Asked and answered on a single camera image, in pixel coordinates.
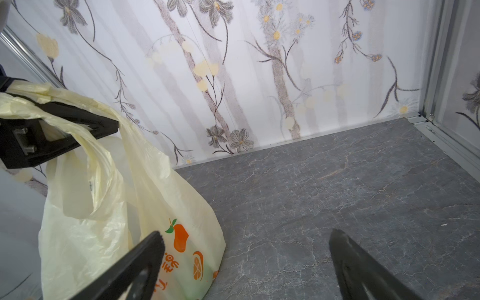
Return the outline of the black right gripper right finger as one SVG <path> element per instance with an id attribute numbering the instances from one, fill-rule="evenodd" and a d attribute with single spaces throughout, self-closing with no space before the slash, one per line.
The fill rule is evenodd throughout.
<path id="1" fill-rule="evenodd" d="M 344 231 L 332 230 L 329 250 L 344 300 L 420 299 Z"/>

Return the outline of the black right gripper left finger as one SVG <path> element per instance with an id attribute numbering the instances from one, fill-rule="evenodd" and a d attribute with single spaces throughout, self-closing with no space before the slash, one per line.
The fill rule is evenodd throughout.
<path id="1" fill-rule="evenodd" d="M 126 293 L 128 300 L 150 300 L 164 254 L 164 239 L 159 231 L 154 231 L 72 298 L 119 300 Z"/>

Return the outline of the pale yellow plastic bag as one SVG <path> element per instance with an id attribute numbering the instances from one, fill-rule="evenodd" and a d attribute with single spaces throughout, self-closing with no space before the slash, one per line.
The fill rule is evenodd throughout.
<path id="1" fill-rule="evenodd" d="M 20 104 L 63 103 L 119 123 L 96 139 L 73 122 Z M 208 202 L 140 130 L 111 107 L 50 84 L 14 80 L 1 93 L 1 117 L 41 118 L 78 147 L 47 162 L 39 231 L 42 295 L 77 295 L 154 231 L 165 252 L 154 300 L 200 300 L 213 284 L 226 242 Z"/>

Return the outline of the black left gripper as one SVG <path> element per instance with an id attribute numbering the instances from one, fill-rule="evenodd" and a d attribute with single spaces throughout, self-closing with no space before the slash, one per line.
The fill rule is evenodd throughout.
<path id="1" fill-rule="evenodd" d="M 49 102 L 39 104 L 32 99 L 7 92 L 17 78 L 1 76 L 1 93 L 20 98 L 21 105 L 36 107 L 50 115 L 80 125 L 96 139 L 118 132 L 119 122 L 86 110 L 63 104 Z M 32 168 L 53 160 L 75 149 L 75 138 L 41 118 L 7 119 L 1 117 L 1 161 L 7 169 Z"/>

